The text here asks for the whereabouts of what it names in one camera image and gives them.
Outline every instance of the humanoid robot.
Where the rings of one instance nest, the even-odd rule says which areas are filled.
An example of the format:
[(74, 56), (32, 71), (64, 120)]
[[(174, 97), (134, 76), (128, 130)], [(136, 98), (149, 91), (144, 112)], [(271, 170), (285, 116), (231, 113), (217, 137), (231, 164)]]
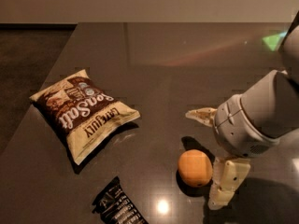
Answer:
[(232, 96), (217, 109), (187, 112), (212, 128), (227, 157), (216, 157), (208, 206), (227, 205), (249, 173), (250, 159), (259, 157), (280, 138), (299, 128), (299, 13), (278, 52), (285, 70), (271, 71), (243, 94)]

